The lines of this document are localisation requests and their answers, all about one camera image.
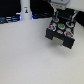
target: white table surface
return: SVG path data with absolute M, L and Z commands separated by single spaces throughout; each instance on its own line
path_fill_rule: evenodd
M 80 10 L 84 12 L 84 0 L 70 0 L 67 5 L 67 8 Z
M 70 50 L 45 38 L 49 22 L 0 24 L 0 84 L 84 84 L 84 27 Z

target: robotic arm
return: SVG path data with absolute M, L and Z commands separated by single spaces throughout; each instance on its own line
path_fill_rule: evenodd
M 72 48 L 74 44 L 74 27 L 77 11 L 67 9 L 70 0 L 45 0 L 54 8 L 54 15 L 49 28 L 46 29 L 46 37 L 54 43 Z

